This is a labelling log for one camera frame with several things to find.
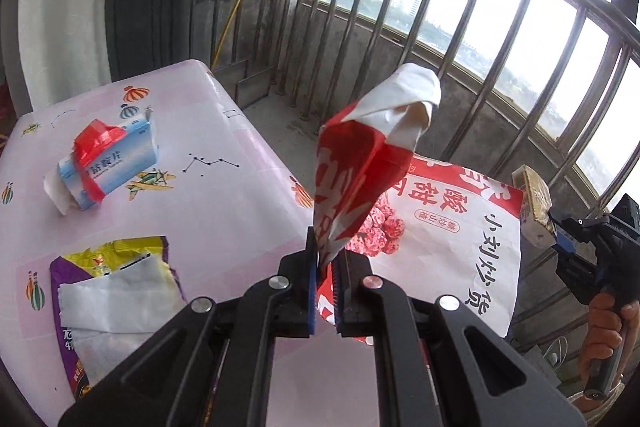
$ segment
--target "metal screw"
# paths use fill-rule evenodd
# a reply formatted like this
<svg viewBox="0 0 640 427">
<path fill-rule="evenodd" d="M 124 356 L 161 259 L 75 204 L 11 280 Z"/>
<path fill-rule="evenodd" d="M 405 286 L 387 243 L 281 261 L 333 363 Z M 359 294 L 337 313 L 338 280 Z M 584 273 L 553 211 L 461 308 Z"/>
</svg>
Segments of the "metal screw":
<svg viewBox="0 0 640 427">
<path fill-rule="evenodd" d="M 377 275 L 367 275 L 363 280 L 362 284 L 365 288 L 369 288 L 370 290 L 377 290 L 382 288 L 382 279 Z"/>
<path fill-rule="evenodd" d="M 584 396 L 592 400 L 604 400 L 606 398 L 603 393 L 600 391 L 594 391 L 593 389 L 585 390 Z"/>
<path fill-rule="evenodd" d="M 460 301 L 454 297 L 453 295 L 443 295 L 440 297 L 440 307 L 443 310 L 447 310 L 449 312 L 454 312 L 458 308 L 460 308 Z"/>
<path fill-rule="evenodd" d="M 284 275 L 274 275 L 269 279 L 269 286 L 274 290 L 284 290 L 284 288 L 289 286 L 289 279 L 284 277 Z"/>
<path fill-rule="evenodd" d="M 198 297 L 191 301 L 191 309 L 196 313 L 207 313 L 213 308 L 213 301 L 207 297 Z"/>
</svg>

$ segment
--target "table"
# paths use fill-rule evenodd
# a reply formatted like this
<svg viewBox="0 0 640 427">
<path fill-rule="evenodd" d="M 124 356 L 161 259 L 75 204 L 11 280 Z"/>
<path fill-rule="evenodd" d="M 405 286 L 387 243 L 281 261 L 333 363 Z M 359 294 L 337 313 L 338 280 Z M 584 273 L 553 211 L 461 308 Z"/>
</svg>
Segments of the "table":
<svg viewBox="0 0 640 427">
<path fill-rule="evenodd" d="M 85 212 L 60 215 L 42 179 L 94 118 L 154 110 L 172 189 L 124 185 Z M 312 210 L 297 181 L 196 60 L 122 80 L 20 118 L 0 161 L 0 357 L 43 421 L 73 402 L 54 334 L 49 264 L 114 239 L 165 235 L 187 299 L 235 298 L 305 244 Z M 38 273 L 44 306 L 26 297 Z M 373 353 L 319 321 L 311 340 L 276 344 L 268 425 L 377 424 Z"/>
</svg>

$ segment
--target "white tissue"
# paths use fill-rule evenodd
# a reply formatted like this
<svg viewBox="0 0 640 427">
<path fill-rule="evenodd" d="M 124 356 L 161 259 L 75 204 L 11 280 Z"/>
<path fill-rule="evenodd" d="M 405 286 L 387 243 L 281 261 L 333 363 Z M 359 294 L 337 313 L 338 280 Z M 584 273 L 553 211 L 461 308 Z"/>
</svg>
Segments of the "white tissue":
<svg viewBox="0 0 640 427">
<path fill-rule="evenodd" d="M 94 386 L 120 362 L 144 344 L 153 333 L 100 333 L 71 330 L 74 349 L 82 362 L 89 384 Z"/>
<path fill-rule="evenodd" d="M 152 333 L 184 306 L 157 255 L 109 275 L 61 284 L 58 301 L 62 327 L 108 333 Z"/>
<path fill-rule="evenodd" d="M 62 284 L 60 323 L 95 385 L 184 307 L 172 274 L 157 255 L 111 274 Z"/>
</svg>

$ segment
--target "yellow and purple snack bag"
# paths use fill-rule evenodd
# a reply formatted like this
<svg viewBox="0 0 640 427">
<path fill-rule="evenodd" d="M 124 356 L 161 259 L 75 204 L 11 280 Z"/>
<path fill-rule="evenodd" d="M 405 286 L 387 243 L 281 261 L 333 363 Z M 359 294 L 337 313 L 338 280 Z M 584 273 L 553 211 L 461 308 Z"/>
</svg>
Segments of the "yellow and purple snack bag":
<svg viewBox="0 0 640 427">
<path fill-rule="evenodd" d="M 60 346 L 62 362 L 65 366 L 66 378 L 69 381 L 71 392 L 75 399 L 84 396 L 90 387 L 82 363 L 74 349 L 71 330 L 60 325 L 58 288 L 64 283 L 75 283 L 86 281 L 92 277 L 103 277 L 148 254 L 160 256 L 166 265 L 166 269 L 171 272 L 176 283 L 178 283 L 175 272 L 167 264 L 169 243 L 164 235 L 118 239 L 100 245 L 97 248 L 88 248 L 82 252 L 56 257 L 49 265 L 51 273 L 51 302 L 53 305 L 53 319 L 56 325 L 56 336 Z"/>
</svg>

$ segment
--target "blue and white box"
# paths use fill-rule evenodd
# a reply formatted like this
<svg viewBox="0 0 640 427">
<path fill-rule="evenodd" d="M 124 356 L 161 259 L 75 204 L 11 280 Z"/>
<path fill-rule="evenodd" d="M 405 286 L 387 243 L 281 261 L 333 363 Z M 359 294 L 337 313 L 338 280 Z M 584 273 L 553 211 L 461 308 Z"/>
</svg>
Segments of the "blue and white box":
<svg viewBox="0 0 640 427">
<path fill-rule="evenodd" d="M 100 154 L 86 168 L 89 177 L 105 195 L 158 161 L 158 146 L 154 137 L 151 113 L 151 108 L 148 108 L 142 115 L 135 115 L 124 121 L 120 128 L 127 135 Z M 73 154 L 60 160 L 58 165 L 47 173 L 44 188 L 63 215 L 69 208 L 86 210 L 95 203 L 82 186 Z"/>
</svg>

